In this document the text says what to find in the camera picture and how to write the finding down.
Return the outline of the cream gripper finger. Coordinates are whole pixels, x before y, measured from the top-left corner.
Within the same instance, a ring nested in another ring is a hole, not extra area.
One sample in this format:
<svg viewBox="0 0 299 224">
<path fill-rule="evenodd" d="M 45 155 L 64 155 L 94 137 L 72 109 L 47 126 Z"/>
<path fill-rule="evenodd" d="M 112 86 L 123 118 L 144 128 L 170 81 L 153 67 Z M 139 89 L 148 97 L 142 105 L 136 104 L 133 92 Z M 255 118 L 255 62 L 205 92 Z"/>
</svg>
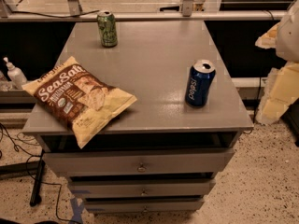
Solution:
<svg viewBox="0 0 299 224">
<path fill-rule="evenodd" d="M 275 123 L 298 99 L 299 63 L 286 62 L 280 69 L 272 68 L 265 83 L 256 120 L 263 125 Z"/>
<path fill-rule="evenodd" d="M 272 26 L 266 33 L 259 36 L 255 42 L 255 46 L 261 49 L 274 49 L 277 43 L 279 23 Z"/>
</svg>

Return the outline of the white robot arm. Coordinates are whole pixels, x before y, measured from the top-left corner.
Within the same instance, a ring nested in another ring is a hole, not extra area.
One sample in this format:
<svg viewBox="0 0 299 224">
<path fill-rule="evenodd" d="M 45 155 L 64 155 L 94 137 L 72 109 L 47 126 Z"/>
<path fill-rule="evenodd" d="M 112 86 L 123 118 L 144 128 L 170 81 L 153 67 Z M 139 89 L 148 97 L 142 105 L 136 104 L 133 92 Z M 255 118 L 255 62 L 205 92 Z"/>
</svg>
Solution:
<svg viewBox="0 0 299 224">
<path fill-rule="evenodd" d="M 275 49 L 276 55 L 286 61 L 279 70 L 268 74 L 264 96 L 258 106 L 256 120 L 272 124 L 299 99 L 299 0 L 296 0 L 280 22 L 260 36 L 255 46 Z"/>
</svg>

